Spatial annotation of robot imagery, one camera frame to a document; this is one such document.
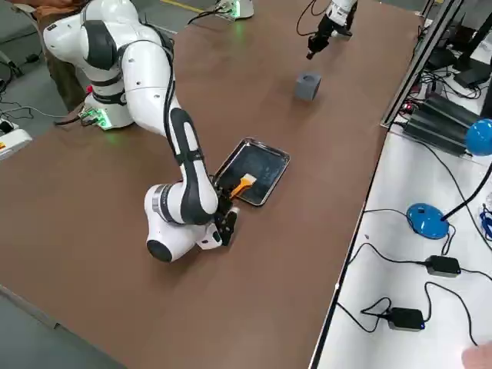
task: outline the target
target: gray floor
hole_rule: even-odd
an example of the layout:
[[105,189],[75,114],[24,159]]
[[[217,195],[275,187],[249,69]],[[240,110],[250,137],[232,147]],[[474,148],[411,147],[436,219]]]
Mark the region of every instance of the gray floor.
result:
[[[409,10],[420,10],[425,0],[384,0],[392,5]],[[207,8],[214,0],[182,0],[195,8]],[[159,0],[134,0],[142,18],[155,25],[179,32],[185,27],[194,12],[164,4]],[[37,35],[16,42],[3,44],[2,40],[14,35],[23,35],[33,27],[19,15],[13,14],[10,5],[0,1],[0,50],[21,64],[25,56],[37,54],[41,46]],[[31,105],[46,113],[63,115],[66,113],[56,88],[49,78],[44,61],[22,67],[25,75],[9,85],[2,96],[0,109],[12,105],[6,101],[16,101],[21,105]],[[5,68],[0,65],[0,78],[7,78]],[[53,118],[33,113],[33,119],[19,118],[15,123],[21,125],[31,135],[39,136],[52,127]],[[15,117],[25,116],[25,111],[13,113]],[[0,295],[0,368],[1,369],[78,369],[78,368],[117,368],[121,367],[90,344],[76,337],[63,327],[50,329],[26,314]]]
[[123,368],[63,327],[51,329],[0,295],[2,369]]

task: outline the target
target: robot end effector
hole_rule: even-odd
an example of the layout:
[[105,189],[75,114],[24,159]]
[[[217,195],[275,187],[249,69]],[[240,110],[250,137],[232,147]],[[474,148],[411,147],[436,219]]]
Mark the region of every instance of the robot end effector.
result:
[[309,53],[306,58],[311,60],[314,55],[324,50],[329,44],[328,40],[333,31],[336,31],[340,35],[351,37],[352,33],[350,29],[356,11],[356,0],[333,1],[323,15],[316,33],[310,36],[307,41]]

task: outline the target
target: cable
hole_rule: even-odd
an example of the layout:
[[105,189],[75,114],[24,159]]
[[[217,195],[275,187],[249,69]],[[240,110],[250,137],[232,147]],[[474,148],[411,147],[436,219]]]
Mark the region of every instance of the cable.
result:
[[[402,211],[399,211],[399,210],[396,210],[396,209],[390,209],[390,208],[385,208],[385,209],[373,209],[373,210],[365,210],[363,211],[362,214],[364,213],[374,213],[374,212],[378,212],[378,211],[393,211],[395,213],[398,213],[398,214],[401,214],[403,215],[407,220],[408,220],[408,223],[410,224],[412,230],[415,232],[415,233],[418,233],[415,228],[414,228],[414,225],[412,224],[411,222],[411,219]],[[440,254],[441,256],[446,256],[447,254],[449,254],[449,250],[450,250],[450,247],[451,247],[451,243],[453,242],[453,239],[454,239],[454,236],[456,235],[456,227],[454,227],[452,224],[449,224],[449,226],[451,228],[453,228],[453,233],[451,234],[450,232],[448,232],[447,234],[447,238],[446,238],[446,241],[444,242],[444,245],[443,245],[443,248],[440,250]]]
[[[370,313],[368,312],[370,309],[372,308],[375,308],[377,305],[379,305],[382,301],[388,301],[388,307],[386,309],[384,309],[384,311],[380,314],[375,314],[375,313]],[[350,313],[349,310],[347,310],[345,308],[344,305],[342,305],[340,302],[337,302],[337,306],[343,310],[345,312],[345,314],[348,315],[348,317],[350,319],[352,319],[352,321],[354,321],[354,323],[364,332],[366,333],[374,333],[377,329],[377,325],[379,324],[379,321],[381,319],[384,319],[385,318],[385,315],[388,313],[388,311],[391,309],[391,299],[390,298],[380,298],[379,300],[377,300],[374,304],[372,304],[370,307],[366,307],[365,309],[362,309],[361,310],[361,314],[364,314],[364,315],[370,315],[370,316],[373,316],[373,317],[377,317],[377,320],[376,320],[376,324],[374,325],[374,328],[373,329],[367,329],[366,327],[364,327],[361,323],[359,323],[359,321],[354,317],[354,315],[352,315]]]
[[449,224],[449,226],[451,228],[453,228],[454,232],[453,232],[453,234],[451,234],[450,232],[447,233],[446,242],[444,242],[444,246],[440,250],[441,256],[446,256],[447,254],[449,254],[449,249],[451,248],[451,243],[453,242],[453,238],[456,235],[456,227],[454,227],[452,224]]
[[390,259],[390,258],[387,258],[386,256],[382,255],[382,253],[380,253],[375,246],[373,246],[371,243],[369,242],[364,242],[357,250],[357,252],[355,253],[354,257],[348,262],[347,265],[350,265],[352,264],[352,261],[355,260],[355,258],[359,255],[359,252],[361,252],[361,249],[364,247],[364,246],[369,246],[370,248],[373,249],[373,251],[383,260],[385,261],[389,261],[390,263],[395,263],[395,264],[415,264],[415,265],[421,265],[421,266],[425,266],[426,263],[423,262],[423,261],[412,261],[412,260],[393,260],[393,259]]
[[467,313],[467,319],[468,319],[468,334],[470,335],[470,339],[471,339],[471,341],[473,342],[473,344],[474,344],[475,346],[478,346],[477,342],[476,342],[476,341],[475,341],[475,339],[474,339],[474,336],[472,335],[472,327],[471,327],[471,315],[470,315],[470,311],[468,310],[467,305],[464,303],[463,298],[461,298],[461,296],[460,296],[459,294],[457,294],[456,292],[454,292],[454,291],[450,290],[449,288],[445,288],[445,287],[441,286],[440,284],[437,284],[437,283],[434,283],[434,282],[426,282],[426,283],[425,283],[425,285],[424,285],[424,290],[425,290],[425,294],[426,294],[426,296],[427,296],[427,301],[428,301],[428,303],[429,303],[429,314],[428,314],[428,316],[427,316],[427,319],[424,319],[424,321],[427,323],[427,322],[431,319],[431,317],[432,317],[432,302],[431,302],[431,296],[429,295],[429,290],[427,289],[427,287],[428,287],[429,285],[433,285],[433,286],[439,287],[439,288],[441,288],[441,289],[443,289],[443,290],[445,290],[445,291],[447,291],[447,292],[449,292],[449,293],[453,294],[454,296],[456,296],[456,297],[460,300],[461,304],[463,305],[463,308],[464,308],[465,312]]
[[320,15],[322,15],[322,14],[324,14],[326,12],[326,10],[328,9],[328,7],[324,8],[319,13],[315,13],[314,12],[314,6],[316,5],[316,2],[317,2],[317,0],[314,0],[314,2],[311,4],[311,15],[313,15],[314,17],[319,17]]
[[364,210],[364,211],[362,212],[362,214],[365,214],[365,213],[375,213],[375,212],[378,212],[378,211],[393,211],[393,212],[395,212],[395,213],[398,213],[398,214],[403,215],[403,216],[407,219],[407,221],[408,221],[408,223],[410,224],[410,226],[411,226],[412,230],[413,230],[415,233],[417,233],[417,231],[415,230],[414,225],[412,224],[412,220],[411,220],[411,219],[410,219],[410,218],[409,218],[409,217],[408,217],[408,216],[407,216],[404,212],[402,212],[402,211],[399,211],[399,210],[396,210],[396,209],[385,208],[385,209],[372,209],[372,210]]
[[37,33],[38,33],[38,31],[33,31],[33,32],[26,33],[25,35],[15,36],[15,37],[12,37],[8,40],[0,42],[0,45],[8,44],[9,42],[19,40],[19,39],[24,38],[24,37],[32,36],[32,35],[37,34]]
[[[446,169],[447,173],[451,176],[451,179],[453,180],[455,186],[456,186],[456,189],[458,190],[458,192],[460,193],[460,196],[461,196],[461,199],[463,201],[466,201],[466,198],[464,197],[463,195],[463,192],[461,190],[461,187],[460,185],[458,184],[456,178],[454,177],[453,175],[453,172],[449,169],[449,167],[439,158],[439,156],[434,152],[434,150],[432,150],[429,146],[427,146],[425,143],[423,142],[419,142],[419,141],[415,141],[421,145],[423,145],[427,150],[429,150],[431,152],[431,154],[443,165],[443,167]],[[474,227],[475,229],[477,230],[478,234],[480,235],[480,237],[482,238],[482,240],[484,241],[485,245],[487,246],[487,248],[492,252],[492,247],[489,245],[489,243],[487,242],[487,239],[484,237],[484,235],[482,234],[482,232],[480,231],[479,227],[477,226],[477,223],[475,223],[475,220],[474,220],[474,216],[473,214],[471,214],[471,210],[470,210],[470,207],[468,205],[466,205],[466,208],[468,210],[468,214],[470,215],[470,219],[472,221],[472,223],[474,224]]]
[[467,273],[470,273],[470,274],[480,274],[480,275],[483,275],[485,278],[487,278],[489,281],[492,282],[492,277],[487,274],[487,273],[484,273],[482,271],[470,271],[468,269],[465,269],[465,268],[461,268],[462,271],[466,271]]
[[311,0],[309,4],[307,4],[306,9],[302,11],[301,15],[299,16],[298,23],[295,26],[295,30],[300,36],[311,36],[311,35],[316,35],[316,32],[308,32],[308,33],[301,33],[299,31],[299,25],[301,23],[302,17],[304,17],[304,14],[308,11],[308,9],[311,7],[311,12],[313,12],[312,7],[314,6],[314,3],[316,3],[317,0]]
[[[438,73],[445,72],[445,75],[439,75]],[[421,83],[432,83],[439,81],[443,84],[444,94],[452,94],[456,95],[459,98],[466,98],[468,100],[477,100],[482,95],[482,88],[474,87],[472,91],[468,94],[463,94],[459,92],[456,88],[454,88],[450,83],[445,79],[452,75],[454,75],[452,71],[446,67],[445,71],[423,71],[420,79]]]
[[218,9],[215,9],[215,10],[212,10],[212,11],[202,12],[202,13],[196,15],[195,17],[193,17],[192,19],[190,19],[188,21],[188,25],[190,25],[191,23],[193,23],[197,19],[200,19],[200,18],[203,18],[203,17],[208,17],[209,15],[227,14],[227,13],[230,13],[231,12],[231,10],[227,10],[226,12],[220,12],[221,9],[222,8],[218,8]]
[[12,111],[18,111],[18,110],[22,110],[22,109],[34,110],[34,111],[37,111],[41,115],[44,115],[46,117],[51,117],[51,118],[64,118],[65,117],[64,115],[51,115],[51,114],[43,113],[41,110],[39,110],[37,108],[33,108],[32,106],[21,106],[20,108],[3,110],[3,111],[0,111],[0,114],[10,113]]

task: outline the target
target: person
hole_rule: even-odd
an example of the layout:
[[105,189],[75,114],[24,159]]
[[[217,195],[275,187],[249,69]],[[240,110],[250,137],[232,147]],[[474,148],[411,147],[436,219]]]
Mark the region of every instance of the person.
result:
[[[35,8],[35,17],[39,30],[43,32],[51,23],[70,15],[79,13],[85,5],[83,0],[9,0],[16,4],[26,4]],[[77,108],[85,98],[85,91],[75,74],[75,67],[64,61],[58,60],[46,47],[46,64],[50,76],[56,84],[58,93],[65,103],[68,111]]]

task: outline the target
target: power adapter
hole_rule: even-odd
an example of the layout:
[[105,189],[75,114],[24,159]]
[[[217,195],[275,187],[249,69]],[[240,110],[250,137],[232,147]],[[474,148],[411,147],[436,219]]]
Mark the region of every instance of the power adapter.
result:
[[455,258],[445,256],[430,256],[425,262],[427,273],[438,277],[455,278],[461,274],[460,263]]
[[425,329],[424,316],[417,309],[392,307],[384,316],[390,329],[396,331],[418,332]]

